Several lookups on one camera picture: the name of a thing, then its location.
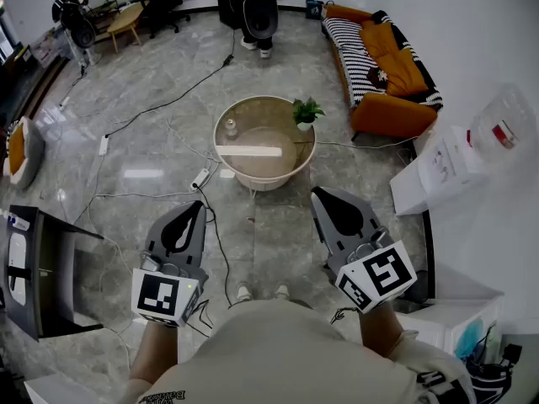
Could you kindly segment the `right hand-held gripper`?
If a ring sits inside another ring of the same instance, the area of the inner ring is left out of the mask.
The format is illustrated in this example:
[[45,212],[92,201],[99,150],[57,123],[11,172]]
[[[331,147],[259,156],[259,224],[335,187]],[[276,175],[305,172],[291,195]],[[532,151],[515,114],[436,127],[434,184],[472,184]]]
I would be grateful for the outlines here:
[[360,313],[394,300],[416,282],[403,242],[379,228],[368,202],[343,189],[317,186],[311,190],[311,210],[320,241],[333,255],[327,265],[334,286]]

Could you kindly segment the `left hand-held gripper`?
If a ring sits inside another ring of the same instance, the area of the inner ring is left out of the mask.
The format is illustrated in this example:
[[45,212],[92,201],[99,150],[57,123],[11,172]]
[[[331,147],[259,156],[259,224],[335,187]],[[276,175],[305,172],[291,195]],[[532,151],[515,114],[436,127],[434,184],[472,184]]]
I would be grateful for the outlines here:
[[[203,293],[207,273],[200,267],[205,242],[206,207],[200,200],[177,206],[151,226],[132,272],[131,309],[167,327],[187,324]],[[166,260],[160,257],[182,258]]]

